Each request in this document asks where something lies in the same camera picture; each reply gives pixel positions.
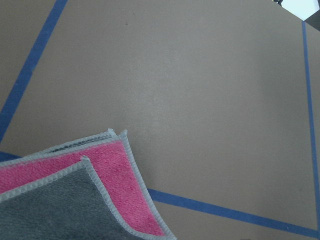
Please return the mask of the pink and grey towel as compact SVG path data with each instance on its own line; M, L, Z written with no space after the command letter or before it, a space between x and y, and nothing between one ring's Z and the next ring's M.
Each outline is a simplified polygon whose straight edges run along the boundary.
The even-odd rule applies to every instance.
M173 240L112 129L0 164L3 240Z

